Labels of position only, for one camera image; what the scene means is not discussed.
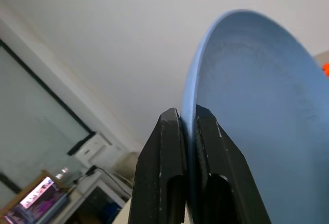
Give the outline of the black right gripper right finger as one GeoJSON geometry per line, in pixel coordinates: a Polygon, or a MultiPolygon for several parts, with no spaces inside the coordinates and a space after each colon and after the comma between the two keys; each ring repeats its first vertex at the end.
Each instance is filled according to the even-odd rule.
{"type": "Polygon", "coordinates": [[[271,224],[244,155],[199,105],[195,131],[200,224],[271,224]]]}

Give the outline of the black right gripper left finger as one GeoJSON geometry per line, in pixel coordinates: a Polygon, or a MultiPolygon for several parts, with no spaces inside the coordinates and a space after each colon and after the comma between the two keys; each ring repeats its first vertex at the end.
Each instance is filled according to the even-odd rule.
{"type": "Polygon", "coordinates": [[[177,109],[163,112],[139,154],[130,224],[182,224],[187,199],[184,132],[177,109]]]}

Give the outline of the blue plate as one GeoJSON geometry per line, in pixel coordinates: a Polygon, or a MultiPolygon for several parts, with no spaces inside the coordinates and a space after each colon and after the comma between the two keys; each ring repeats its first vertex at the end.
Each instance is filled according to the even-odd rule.
{"type": "Polygon", "coordinates": [[[191,176],[197,106],[241,150],[272,224],[329,224],[329,79],[285,28],[232,10],[206,32],[181,105],[191,176]]]}

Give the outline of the black-framed glass cabinet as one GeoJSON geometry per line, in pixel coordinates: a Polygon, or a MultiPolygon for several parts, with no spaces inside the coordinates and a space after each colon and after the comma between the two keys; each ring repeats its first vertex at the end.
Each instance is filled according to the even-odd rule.
{"type": "Polygon", "coordinates": [[[132,195],[131,181],[96,165],[75,183],[83,200],[65,224],[112,224],[132,195]]]}

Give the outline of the white air conditioner unit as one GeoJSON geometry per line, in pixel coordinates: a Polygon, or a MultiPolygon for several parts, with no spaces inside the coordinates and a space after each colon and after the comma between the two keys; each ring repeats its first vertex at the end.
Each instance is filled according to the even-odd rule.
{"type": "Polygon", "coordinates": [[[100,133],[91,133],[76,143],[67,155],[73,156],[85,168],[93,165],[111,170],[127,150],[121,145],[109,142],[100,133]]]}

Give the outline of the wooden-framed display screen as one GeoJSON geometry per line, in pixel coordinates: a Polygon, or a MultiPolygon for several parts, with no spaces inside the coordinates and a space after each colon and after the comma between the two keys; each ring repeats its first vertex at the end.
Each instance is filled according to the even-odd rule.
{"type": "Polygon", "coordinates": [[[48,171],[0,208],[0,224],[50,224],[69,203],[68,189],[48,171]]]}

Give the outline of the black-framed glass partition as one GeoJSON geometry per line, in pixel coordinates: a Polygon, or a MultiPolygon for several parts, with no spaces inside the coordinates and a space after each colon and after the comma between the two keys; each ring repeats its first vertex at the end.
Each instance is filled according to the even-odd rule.
{"type": "Polygon", "coordinates": [[[0,40],[0,174],[19,188],[42,170],[69,183],[83,167],[74,150],[92,133],[0,40]]]}

